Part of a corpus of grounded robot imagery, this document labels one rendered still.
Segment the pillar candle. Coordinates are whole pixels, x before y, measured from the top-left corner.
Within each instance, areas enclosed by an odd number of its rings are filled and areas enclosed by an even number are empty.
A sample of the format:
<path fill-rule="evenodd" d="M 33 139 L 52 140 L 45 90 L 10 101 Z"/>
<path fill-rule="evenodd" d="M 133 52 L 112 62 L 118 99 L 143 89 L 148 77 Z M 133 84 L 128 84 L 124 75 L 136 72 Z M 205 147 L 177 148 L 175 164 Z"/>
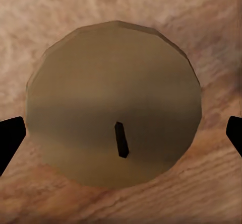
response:
<path fill-rule="evenodd" d="M 191 147 L 200 84 L 186 53 L 156 29 L 79 27 L 46 49 L 29 78 L 25 121 L 60 175 L 126 188 L 170 170 Z"/>

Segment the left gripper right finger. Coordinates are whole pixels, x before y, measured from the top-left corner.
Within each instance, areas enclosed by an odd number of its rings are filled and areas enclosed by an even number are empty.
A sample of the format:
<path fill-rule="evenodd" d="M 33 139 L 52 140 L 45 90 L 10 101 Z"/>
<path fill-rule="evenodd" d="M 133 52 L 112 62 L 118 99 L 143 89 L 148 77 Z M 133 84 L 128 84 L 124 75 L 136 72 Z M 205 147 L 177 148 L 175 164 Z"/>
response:
<path fill-rule="evenodd" d="M 242 118 L 230 116 L 226 134 L 242 157 Z"/>

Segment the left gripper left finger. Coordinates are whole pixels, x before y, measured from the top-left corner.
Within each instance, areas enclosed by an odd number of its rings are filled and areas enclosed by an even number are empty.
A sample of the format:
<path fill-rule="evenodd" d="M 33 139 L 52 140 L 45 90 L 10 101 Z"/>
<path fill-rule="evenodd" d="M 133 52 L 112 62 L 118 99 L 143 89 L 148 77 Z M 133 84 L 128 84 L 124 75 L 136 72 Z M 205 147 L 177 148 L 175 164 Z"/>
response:
<path fill-rule="evenodd" d="M 0 122 L 0 177 L 26 136 L 21 116 Z"/>

